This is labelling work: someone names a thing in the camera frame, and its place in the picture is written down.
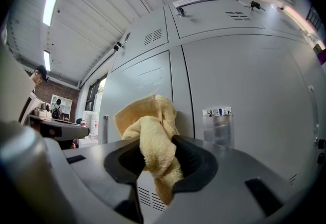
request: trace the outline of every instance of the door handle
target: door handle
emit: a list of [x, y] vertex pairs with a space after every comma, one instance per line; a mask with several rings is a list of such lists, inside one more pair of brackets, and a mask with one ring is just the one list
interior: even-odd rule
[[314, 134], [318, 132], [318, 127], [319, 127], [319, 117], [318, 117], [318, 107], [317, 107], [317, 102], [315, 98], [315, 89], [313, 86], [308, 86], [309, 93], [310, 93], [310, 99], [311, 99], [311, 104], [312, 104], [312, 113], [313, 113], [313, 118], [314, 118]]
[[103, 116], [103, 120], [104, 120], [104, 135], [102, 138], [102, 144], [107, 144], [108, 142], [108, 116]]

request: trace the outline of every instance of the locker vent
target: locker vent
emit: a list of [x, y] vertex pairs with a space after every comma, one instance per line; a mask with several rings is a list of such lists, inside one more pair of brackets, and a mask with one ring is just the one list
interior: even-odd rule
[[160, 39], [162, 37], [162, 29], [154, 31], [153, 33], [153, 41], [156, 39]]
[[246, 14], [242, 12], [226, 12], [229, 17], [233, 18], [234, 20], [251, 20]]
[[285, 19], [281, 19], [281, 18], [280, 18], [280, 20], [283, 21], [283, 23], [284, 23], [284, 24], [285, 24], [285, 25], [286, 25], [290, 30], [294, 30], [294, 31], [296, 30], [295, 27], [292, 26], [291, 23], [290, 23], [289, 21], [287, 21], [287, 20], [285, 20]]
[[289, 183], [290, 183], [290, 185], [293, 185], [293, 184], [295, 183], [296, 176], [297, 176], [297, 174], [295, 174], [294, 176], [292, 176], [292, 177], [289, 179]]
[[144, 46], [146, 46], [147, 44], [149, 44], [149, 43], [152, 42], [152, 37], [153, 37], [153, 33], [148, 34], [148, 35], [145, 37]]
[[165, 211], [166, 205], [160, 200], [160, 198], [149, 191], [138, 187], [139, 201], [141, 204], [145, 204], [159, 211]]
[[162, 37], [162, 29], [156, 30], [156, 31], [152, 32], [151, 34], [148, 34], [145, 37], [144, 46], [151, 43], [152, 41], [160, 39], [161, 37]]

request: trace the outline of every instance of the ceiling light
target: ceiling light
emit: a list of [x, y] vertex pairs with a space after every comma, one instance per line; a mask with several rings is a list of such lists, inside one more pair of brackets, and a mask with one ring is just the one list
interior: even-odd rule
[[55, 8], [57, 0], [46, 0], [44, 14], [43, 14], [43, 23], [51, 26], [53, 10]]
[[50, 69], [50, 53], [47, 51], [44, 51], [43, 54], [44, 54], [45, 68], [47, 71], [51, 71], [51, 69]]

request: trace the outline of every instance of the label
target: label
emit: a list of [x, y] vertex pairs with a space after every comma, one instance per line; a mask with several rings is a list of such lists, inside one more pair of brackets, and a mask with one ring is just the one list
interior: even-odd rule
[[173, 5], [178, 8], [182, 6], [186, 6], [192, 3], [198, 3], [198, 2], [206, 2], [206, 1], [215, 1], [215, 0], [179, 0], [176, 2], [173, 2]]
[[217, 117], [217, 116], [231, 116], [231, 107], [215, 108], [210, 110], [203, 110], [203, 117]]

